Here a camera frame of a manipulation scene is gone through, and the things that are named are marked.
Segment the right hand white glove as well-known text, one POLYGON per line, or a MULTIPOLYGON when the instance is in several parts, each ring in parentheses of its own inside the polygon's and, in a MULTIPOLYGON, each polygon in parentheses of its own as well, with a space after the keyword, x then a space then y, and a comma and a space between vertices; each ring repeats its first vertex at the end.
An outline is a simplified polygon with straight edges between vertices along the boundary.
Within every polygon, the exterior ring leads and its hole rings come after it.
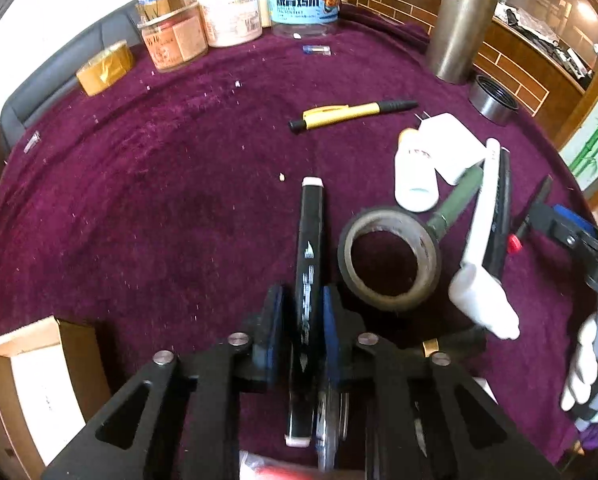
POLYGON ((598 424, 598 311, 581 325, 560 398, 579 430, 598 424))

